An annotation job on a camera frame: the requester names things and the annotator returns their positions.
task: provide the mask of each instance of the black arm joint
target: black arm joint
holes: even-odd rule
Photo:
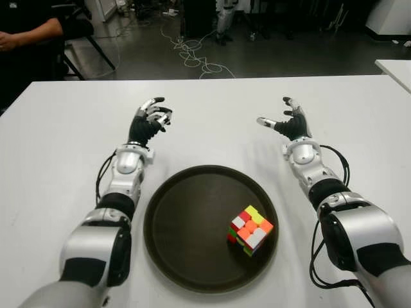
[[[120,227],[125,230],[130,230],[130,225],[126,217],[121,217],[119,221],[90,221],[82,224],[83,226],[92,227]]]
[[[130,273],[131,234],[129,230],[120,229],[111,252],[108,287],[120,286]]]
[[[76,281],[90,287],[97,286],[103,277],[105,262],[92,258],[66,260],[60,281]]]
[[[350,191],[340,180],[327,178],[316,183],[308,193],[308,199],[314,209],[317,210],[321,202],[332,194]]]
[[[375,277],[380,276],[387,270],[398,266],[410,265],[394,243],[373,244],[357,249],[358,261],[362,267]]]
[[[96,209],[102,208],[119,210],[126,214],[130,221],[132,221],[135,211],[133,200],[125,194],[120,194],[118,192],[104,195],[96,206]]]
[[[361,201],[361,202],[345,203],[345,204],[338,205],[336,207],[330,207],[328,203],[324,203],[321,205],[319,219],[321,220],[322,218],[324,218],[331,212],[341,212],[343,210],[353,210],[353,209],[357,209],[358,207],[368,207],[370,205],[371,205],[370,203]]]
[[[343,271],[356,271],[355,258],[347,233],[338,218],[330,214],[320,220],[322,236],[331,262]]]

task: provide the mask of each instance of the black round tray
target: black round tray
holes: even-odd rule
[[[233,220],[248,205],[274,225],[249,257],[227,241]],[[157,267],[178,285],[201,293],[237,289],[267,266],[278,239],[278,218],[251,178],[222,166],[183,170],[164,182],[148,204],[144,239]]]

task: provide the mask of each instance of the gray floor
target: gray floor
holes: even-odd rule
[[[155,13],[147,19],[148,22],[138,23],[132,16],[115,15],[109,22],[102,23],[94,1],[90,2],[94,11],[95,37],[118,69],[107,74],[109,66],[87,41],[73,41],[67,54],[86,78],[197,79],[202,74],[201,67],[185,67],[179,56],[180,50],[173,50],[173,44],[161,35],[163,28],[166,35],[177,39],[178,17],[161,17]],[[116,31],[122,33],[118,38],[99,38],[114,36]],[[217,45],[211,38],[205,39],[196,55],[228,67],[237,78],[380,74],[380,69],[374,65],[377,58],[411,59],[411,48],[378,42],[363,33],[340,31],[332,35],[305,31],[298,33],[294,40],[286,40],[283,34],[273,30],[270,40],[258,37],[251,42],[247,39],[246,25],[239,22],[232,27],[231,34],[234,42],[225,47]],[[204,76],[230,77],[225,69]]]

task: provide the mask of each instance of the white table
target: white table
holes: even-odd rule
[[[375,64],[411,93],[411,60],[376,60]]]
[[[125,141],[136,108],[165,96],[173,123],[149,145],[133,225],[129,279],[112,289],[108,307],[369,307],[355,288],[324,291],[308,277],[315,213],[281,156],[282,138],[256,124],[284,119],[281,98],[301,101],[311,131],[349,160],[351,189],[387,210],[411,258],[410,96],[388,76],[181,81],[33,83],[0,117],[0,302],[15,307],[58,279],[60,249],[94,208],[94,181],[103,160]],[[324,159],[340,172],[338,159]],[[150,197],[171,175],[200,164],[233,167],[255,179],[275,205],[277,253],[243,289],[222,295],[186,291],[164,278],[143,242]],[[351,277],[320,255],[320,275]]]

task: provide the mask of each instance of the person's arm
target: person's arm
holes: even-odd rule
[[[0,51],[11,51],[61,35],[63,35],[63,30],[57,18],[51,18],[41,26],[27,32],[9,34],[0,31]]]

